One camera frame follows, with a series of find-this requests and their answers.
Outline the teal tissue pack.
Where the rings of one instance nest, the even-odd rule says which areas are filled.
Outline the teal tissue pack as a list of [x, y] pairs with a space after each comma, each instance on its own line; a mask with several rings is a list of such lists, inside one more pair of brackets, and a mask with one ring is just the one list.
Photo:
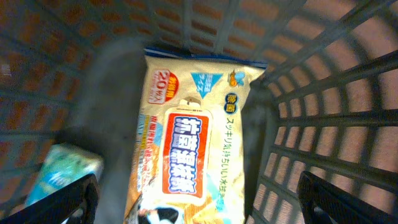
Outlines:
[[25, 205], [28, 207], [87, 174], [101, 177], [104, 159], [72, 144], [51, 146]]

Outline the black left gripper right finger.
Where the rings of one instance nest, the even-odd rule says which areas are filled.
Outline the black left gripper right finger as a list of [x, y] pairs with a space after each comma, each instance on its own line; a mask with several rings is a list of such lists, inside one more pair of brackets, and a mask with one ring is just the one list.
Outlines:
[[297, 193], [306, 224], [397, 223], [397, 217], [373, 207], [308, 171], [301, 173]]

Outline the yellow wet wipes pack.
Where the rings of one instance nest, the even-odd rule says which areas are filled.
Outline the yellow wet wipes pack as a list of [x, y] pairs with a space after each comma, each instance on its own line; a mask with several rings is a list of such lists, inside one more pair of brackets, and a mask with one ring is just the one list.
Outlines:
[[148, 47], [126, 223], [244, 223], [241, 111], [266, 63]]

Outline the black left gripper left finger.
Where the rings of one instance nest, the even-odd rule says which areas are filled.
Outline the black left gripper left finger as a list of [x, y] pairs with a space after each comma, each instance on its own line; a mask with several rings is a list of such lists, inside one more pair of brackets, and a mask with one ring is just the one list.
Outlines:
[[99, 185], [87, 174], [33, 205], [1, 220], [1, 223], [89, 223], [93, 224], [99, 201]]

